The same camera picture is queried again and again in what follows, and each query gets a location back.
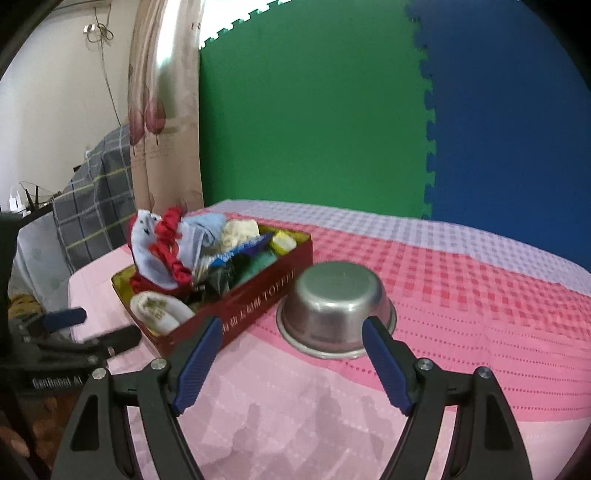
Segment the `light blue fluffy towel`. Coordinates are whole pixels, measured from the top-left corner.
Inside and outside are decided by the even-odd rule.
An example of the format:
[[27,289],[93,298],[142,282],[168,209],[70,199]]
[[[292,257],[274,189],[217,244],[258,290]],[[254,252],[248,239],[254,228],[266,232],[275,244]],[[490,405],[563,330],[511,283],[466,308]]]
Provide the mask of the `light blue fluffy towel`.
[[182,265],[193,270],[202,249],[213,249],[221,241],[226,218],[223,214],[202,213],[185,215],[177,226],[177,258]]

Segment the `yellow white soft toy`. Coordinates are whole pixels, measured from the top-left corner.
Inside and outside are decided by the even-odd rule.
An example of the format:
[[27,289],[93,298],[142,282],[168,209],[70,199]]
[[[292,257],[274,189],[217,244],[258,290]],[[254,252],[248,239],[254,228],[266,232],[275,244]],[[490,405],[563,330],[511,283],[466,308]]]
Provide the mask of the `yellow white soft toy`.
[[273,233],[270,239],[270,249],[276,256],[284,256],[297,248],[297,240],[290,236],[287,231],[279,230]]

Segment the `mustard brown cloth pile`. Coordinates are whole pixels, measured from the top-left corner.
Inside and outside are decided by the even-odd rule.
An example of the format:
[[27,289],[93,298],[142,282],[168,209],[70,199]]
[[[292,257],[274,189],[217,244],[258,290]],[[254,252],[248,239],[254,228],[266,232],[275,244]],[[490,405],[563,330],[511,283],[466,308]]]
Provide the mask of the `mustard brown cloth pile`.
[[29,294],[18,294],[10,299],[8,318],[14,319],[43,313],[43,307]]

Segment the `white rolled sock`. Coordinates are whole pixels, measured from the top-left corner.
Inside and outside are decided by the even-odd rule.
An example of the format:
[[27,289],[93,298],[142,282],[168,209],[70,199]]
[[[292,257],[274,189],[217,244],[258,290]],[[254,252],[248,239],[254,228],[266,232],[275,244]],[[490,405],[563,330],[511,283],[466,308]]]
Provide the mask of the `white rolled sock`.
[[132,314],[154,335],[165,336],[194,316],[194,312],[175,297],[153,291],[135,294],[130,300]]

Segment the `red gold rectangular tin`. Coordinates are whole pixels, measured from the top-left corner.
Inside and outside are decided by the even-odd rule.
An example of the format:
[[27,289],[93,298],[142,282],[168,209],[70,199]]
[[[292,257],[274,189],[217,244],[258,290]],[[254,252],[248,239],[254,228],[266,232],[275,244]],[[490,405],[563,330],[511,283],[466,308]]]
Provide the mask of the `red gold rectangular tin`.
[[129,316],[159,354],[165,356],[171,353],[181,341],[195,333],[202,321],[209,316],[221,319],[221,345],[226,346],[279,302],[287,294],[297,275],[312,265],[314,254],[311,235],[294,230],[290,230],[288,234],[297,241],[297,247],[293,251],[278,258],[252,279],[229,290],[221,299],[198,307],[193,317],[167,335],[154,333],[131,310],[133,290],[130,279],[135,273],[133,265],[114,274],[111,283]]

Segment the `grey plaid cloth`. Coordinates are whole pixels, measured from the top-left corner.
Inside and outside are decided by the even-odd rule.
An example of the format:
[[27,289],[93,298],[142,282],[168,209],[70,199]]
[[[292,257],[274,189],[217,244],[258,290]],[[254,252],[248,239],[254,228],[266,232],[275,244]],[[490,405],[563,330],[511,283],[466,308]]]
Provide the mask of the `grey plaid cloth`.
[[126,125],[107,134],[53,201],[53,218],[66,264],[75,272],[127,240],[135,213]]

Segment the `blue black snack packet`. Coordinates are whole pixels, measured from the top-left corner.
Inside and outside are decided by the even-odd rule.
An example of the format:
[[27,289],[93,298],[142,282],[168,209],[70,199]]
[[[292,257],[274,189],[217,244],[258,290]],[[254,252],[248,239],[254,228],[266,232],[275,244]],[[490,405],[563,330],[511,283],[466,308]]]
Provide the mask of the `blue black snack packet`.
[[192,303],[211,303],[238,285],[240,271],[249,258],[256,257],[264,250],[270,250],[272,234],[266,233],[247,240],[224,253],[202,257],[193,271],[193,292],[189,295]]

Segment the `red white cloth item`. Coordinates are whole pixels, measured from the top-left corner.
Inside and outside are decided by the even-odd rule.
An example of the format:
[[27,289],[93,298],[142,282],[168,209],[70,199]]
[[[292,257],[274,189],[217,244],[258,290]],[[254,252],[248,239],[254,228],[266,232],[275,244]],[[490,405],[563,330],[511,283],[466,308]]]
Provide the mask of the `red white cloth item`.
[[140,209],[129,222],[128,246],[135,265],[130,279],[137,294],[153,291],[174,297],[191,290],[191,272],[178,258],[178,231],[183,210],[168,208],[162,216]]

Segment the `teal fluffy pompom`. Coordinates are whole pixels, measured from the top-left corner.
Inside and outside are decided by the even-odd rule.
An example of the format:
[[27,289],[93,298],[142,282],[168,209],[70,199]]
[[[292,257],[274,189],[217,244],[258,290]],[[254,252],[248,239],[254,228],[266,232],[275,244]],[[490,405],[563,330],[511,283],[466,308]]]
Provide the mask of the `teal fluffy pompom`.
[[259,273],[267,267],[273,265],[276,260],[277,256],[273,250],[264,250],[263,252],[260,252],[259,255],[256,255],[256,257],[249,258],[249,262],[246,264],[245,268],[240,271],[238,285],[256,277],[256,275],[259,275]]

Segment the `cream white scrunchie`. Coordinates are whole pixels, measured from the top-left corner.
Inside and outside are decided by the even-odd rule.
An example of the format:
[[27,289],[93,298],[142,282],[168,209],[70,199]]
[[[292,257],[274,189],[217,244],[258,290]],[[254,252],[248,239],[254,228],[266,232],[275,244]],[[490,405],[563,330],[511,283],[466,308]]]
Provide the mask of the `cream white scrunchie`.
[[229,251],[243,242],[259,237],[259,225],[253,219],[228,220],[222,228],[219,251]]

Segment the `steel bowl upside down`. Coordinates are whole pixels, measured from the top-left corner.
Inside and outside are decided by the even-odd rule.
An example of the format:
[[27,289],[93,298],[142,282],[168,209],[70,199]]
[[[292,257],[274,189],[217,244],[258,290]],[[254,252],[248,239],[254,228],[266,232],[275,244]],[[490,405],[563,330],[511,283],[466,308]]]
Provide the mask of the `steel bowl upside down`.
[[380,277],[346,261],[317,263],[298,275],[276,310],[276,325],[288,344],[324,360],[366,354],[363,321],[377,317],[393,332],[397,312]]

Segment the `beige flower print curtain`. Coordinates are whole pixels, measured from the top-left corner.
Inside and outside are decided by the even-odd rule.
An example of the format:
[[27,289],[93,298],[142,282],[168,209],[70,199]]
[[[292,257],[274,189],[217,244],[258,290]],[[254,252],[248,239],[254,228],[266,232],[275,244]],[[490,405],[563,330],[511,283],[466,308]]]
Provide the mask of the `beige flower print curtain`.
[[198,40],[204,3],[141,1],[128,69],[135,205],[163,214],[204,207],[199,162]]

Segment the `green foam wall mat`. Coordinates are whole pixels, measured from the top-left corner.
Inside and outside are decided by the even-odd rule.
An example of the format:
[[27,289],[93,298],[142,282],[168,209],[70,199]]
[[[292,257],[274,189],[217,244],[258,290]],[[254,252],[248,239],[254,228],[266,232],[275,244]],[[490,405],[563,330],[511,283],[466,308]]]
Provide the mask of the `green foam wall mat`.
[[274,200],[427,218],[435,116],[401,1],[287,1],[200,52],[207,204]]

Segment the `blue foam wall mat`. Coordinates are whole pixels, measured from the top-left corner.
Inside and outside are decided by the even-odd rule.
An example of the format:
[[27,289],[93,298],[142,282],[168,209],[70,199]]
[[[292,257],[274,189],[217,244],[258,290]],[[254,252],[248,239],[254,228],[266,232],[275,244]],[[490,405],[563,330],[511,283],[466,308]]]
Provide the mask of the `blue foam wall mat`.
[[521,1],[413,1],[436,220],[590,263],[590,92]]

